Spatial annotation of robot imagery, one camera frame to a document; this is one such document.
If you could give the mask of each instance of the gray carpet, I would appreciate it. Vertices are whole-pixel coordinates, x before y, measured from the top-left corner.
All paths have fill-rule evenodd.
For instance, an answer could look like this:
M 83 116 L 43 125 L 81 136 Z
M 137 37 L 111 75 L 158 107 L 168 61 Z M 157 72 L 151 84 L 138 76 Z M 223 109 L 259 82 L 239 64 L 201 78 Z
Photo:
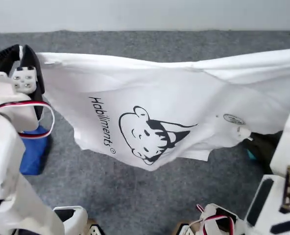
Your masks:
M 0 50 L 17 43 L 35 51 L 179 62 L 290 48 L 290 32 L 0 34 Z M 147 172 L 81 151 L 73 140 L 72 127 L 56 115 L 44 173 L 27 178 L 51 207 L 85 207 L 106 235 L 169 235 L 178 221 L 198 219 L 196 203 L 217 203 L 244 216 L 262 177 L 261 168 L 240 146 L 215 150 L 208 162 L 178 159 Z M 48 122 L 46 115 L 43 123 Z

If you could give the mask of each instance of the printed logo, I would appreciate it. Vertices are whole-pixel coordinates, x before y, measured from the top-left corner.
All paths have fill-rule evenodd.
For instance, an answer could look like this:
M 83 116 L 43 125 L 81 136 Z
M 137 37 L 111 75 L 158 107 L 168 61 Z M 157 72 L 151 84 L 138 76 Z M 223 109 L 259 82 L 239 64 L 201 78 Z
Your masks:
M 91 99 L 91 103 L 93 104 L 93 107 L 95 109 L 95 112 L 97 114 L 97 117 L 98 117 L 100 124 L 101 124 L 101 127 L 102 127 L 102 131 L 104 134 L 103 143 L 105 146 L 109 147 L 110 152 L 112 154 L 115 154 L 116 151 L 112 147 L 111 133 L 110 133 L 110 129 L 109 129 L 110 117 L 106 114 L 107 111 L 104 110 L 104 107 L 103 107 L 104 103 L 101 102 L 101 98 L 95 98 L 95 97 L 89 97 L 89 98 Z
M 223 115 L 223 118 L 230 123 L 234 123 L 237 125 L 245 125 L 245 121 L 243 121 L 241 118 L 234 116 L 234 115 L 231 115 L 231 114 L 225 114 L 225 115 Z
M 135 106 L 133 113 L 124 113 L 119 118 L 119 128 L 132 153 L 152 165 L 159 157 L 173 149 L 190 131 L 177 123 L 150 119 L 147 111 Z

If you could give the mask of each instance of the cartoon face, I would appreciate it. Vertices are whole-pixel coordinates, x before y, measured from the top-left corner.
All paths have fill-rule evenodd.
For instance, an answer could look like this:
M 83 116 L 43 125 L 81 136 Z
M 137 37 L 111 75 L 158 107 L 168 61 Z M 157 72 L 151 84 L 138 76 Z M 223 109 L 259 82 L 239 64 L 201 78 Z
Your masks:
M 178 133 L 168 132 L 164 128 L 164 122 L 150 119 L 144 108 L 135 106 L 133 111 L 121 115 L 119 127 L 132 153 L 148 165 L 153 164 L 168 148 L 173 148 L 176 142 L 189 133 L 181 132 L 182 138 L 178 138 Z

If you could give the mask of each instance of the blue object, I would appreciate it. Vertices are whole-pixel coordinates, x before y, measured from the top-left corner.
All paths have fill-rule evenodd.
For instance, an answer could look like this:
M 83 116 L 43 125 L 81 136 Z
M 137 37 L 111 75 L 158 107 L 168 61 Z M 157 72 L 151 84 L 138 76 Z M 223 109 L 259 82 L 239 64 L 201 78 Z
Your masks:
M 34 131 L 25 131 L 27 134 L 42 134 L 47 130 L 39 126 Z M 41 173 L 42 156 L 48 144 L 48 137 L 41 139 L 30 140 L 22 138 L 25 145 L 25 152 L 23 154 L 20 165 L 20 172 L 23 175 L 39 175 Z
M 257 160 L 254 154 L 252 154 L 249 150 L 247 150 L 247 154 L 251 160 Z

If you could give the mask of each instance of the white t-shirt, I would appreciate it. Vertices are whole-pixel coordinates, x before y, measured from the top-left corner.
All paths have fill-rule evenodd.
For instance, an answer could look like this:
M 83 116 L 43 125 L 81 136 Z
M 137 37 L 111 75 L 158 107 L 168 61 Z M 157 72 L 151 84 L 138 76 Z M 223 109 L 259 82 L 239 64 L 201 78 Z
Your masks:
M 77 144 L 150 171 L 276 133 L 290 114 L 290 50 L 184 63 L 38 56 L 45 97 Z

